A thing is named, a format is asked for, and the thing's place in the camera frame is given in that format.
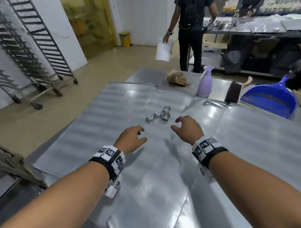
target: white container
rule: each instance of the white container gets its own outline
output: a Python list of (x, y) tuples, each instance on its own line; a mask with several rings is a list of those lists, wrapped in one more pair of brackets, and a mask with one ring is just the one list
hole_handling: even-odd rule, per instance
[(169, 62), (173, 43), (174, 41), (169, 39), (168, 43), (165, 44), (163, 43), (163, 37), (160, 37), (158, 39), (157, 53), (156, 53), (155, 60), (163, 60)]

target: left hand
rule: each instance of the left hand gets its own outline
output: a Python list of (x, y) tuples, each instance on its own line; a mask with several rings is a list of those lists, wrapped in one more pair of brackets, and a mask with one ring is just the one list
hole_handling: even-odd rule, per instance
[(138, 135), (141, 134), (141, 131), (144, 131), (143, 127), (141, 126), (125, 129), (116, 140), (114, 147), (122, 151), (125, 156), (134, 152), (147, 141), (147, 137), (138, 139)]

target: trash bin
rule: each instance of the trash bin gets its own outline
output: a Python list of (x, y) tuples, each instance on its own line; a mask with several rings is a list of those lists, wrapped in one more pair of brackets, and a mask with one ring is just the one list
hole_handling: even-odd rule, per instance
[(121, 32), (119, 33), (121, 40), (122, 40), (122, 45), (124, 47), (129, 47), (131, 46), (131, 37), (129, 32)]

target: purple spray bottle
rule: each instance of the purple spray bottle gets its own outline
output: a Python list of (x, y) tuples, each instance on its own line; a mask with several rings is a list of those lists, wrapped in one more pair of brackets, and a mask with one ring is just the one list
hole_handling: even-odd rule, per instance
[(209, 97), (212, 87), (211, 71), (214, 69), (212, 66), (204, 66), (204, 72), (201, 76), (197, 94), (200, 97)]

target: person in black clothing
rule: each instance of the person in black clothing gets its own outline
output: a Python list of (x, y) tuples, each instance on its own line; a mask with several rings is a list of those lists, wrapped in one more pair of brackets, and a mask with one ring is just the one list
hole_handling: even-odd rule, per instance
[(175, 4), (175, 12), (163, 38), (163, 43), (168, 43), (169, 36), (181, 15), (179, 21), (180, 68), (182, 71), (188, 71), (187, 55), (190, 44), (194, 54), (194, 72), (200, 73), (204, 9), (207, 6), (212, 18), (215, 18), (217, 16), (216, 4), (214, 0), (175, 0)]

